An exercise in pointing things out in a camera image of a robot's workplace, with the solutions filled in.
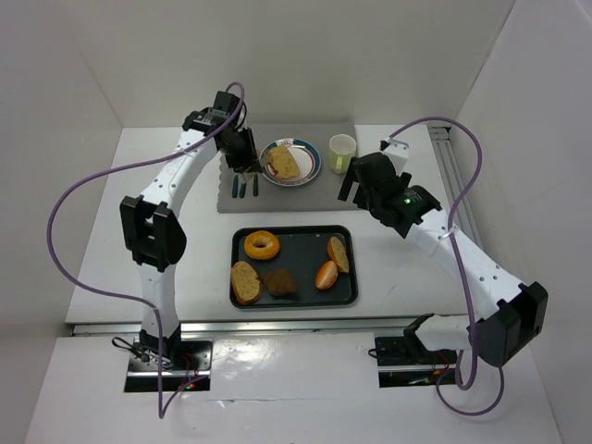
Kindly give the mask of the metal food tongs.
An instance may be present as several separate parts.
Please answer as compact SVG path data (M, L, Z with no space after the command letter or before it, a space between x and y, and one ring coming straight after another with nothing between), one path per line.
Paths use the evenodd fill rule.
M253 174L266 174L268 172L266 157L264 156L253 160L249 164L247 172Z

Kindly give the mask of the small seeded bread slice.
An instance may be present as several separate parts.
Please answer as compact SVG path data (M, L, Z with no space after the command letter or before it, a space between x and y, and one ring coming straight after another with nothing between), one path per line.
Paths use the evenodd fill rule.
M331 237L327 244L327 254L329 258L335 263L340 273L348 274L350 272L350 263L346 248L341 240L337 237Z

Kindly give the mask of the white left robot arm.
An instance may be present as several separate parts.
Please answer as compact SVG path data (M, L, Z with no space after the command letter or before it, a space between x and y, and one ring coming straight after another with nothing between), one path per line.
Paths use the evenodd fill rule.
M144 309L140 344L176 362L182 354L180 321L175 306L176 264L187 246L179 223L181 206L204 167L218 153L240 174L261 170L252 130L230 124L214 138L216 127L205 122L206 112L191 113L183 124L176 158L165 162L156 178L136 197L126 196L119 211L124 242L138 266Z

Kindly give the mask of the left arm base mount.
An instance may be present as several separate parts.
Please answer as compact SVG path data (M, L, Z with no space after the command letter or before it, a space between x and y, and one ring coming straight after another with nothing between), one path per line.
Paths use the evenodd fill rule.
M138 341L129 342L113 337L114 347L129 353L124 391L128 393L157 392L158 359ZM180 355L163 359L163 391L208 391L214 343L211 340L191 340L181 343Z

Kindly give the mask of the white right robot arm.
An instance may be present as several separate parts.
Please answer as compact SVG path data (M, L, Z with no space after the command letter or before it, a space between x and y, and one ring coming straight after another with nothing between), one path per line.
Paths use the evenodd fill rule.
M471 299L465 315L424 314L404 330L412 345L430 352L474 350L501 368L542 330L549 294L496 264L455 225L425 188L398 173L391 156L374 152L351 161L338 198L352 197L382 225L427 253Z

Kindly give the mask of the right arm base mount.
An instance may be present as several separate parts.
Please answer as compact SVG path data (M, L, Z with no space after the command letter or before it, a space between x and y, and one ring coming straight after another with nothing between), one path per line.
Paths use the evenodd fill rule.
M403 337L376 337L367 354L376 361L381 389L454 384L455 351L411 351Z

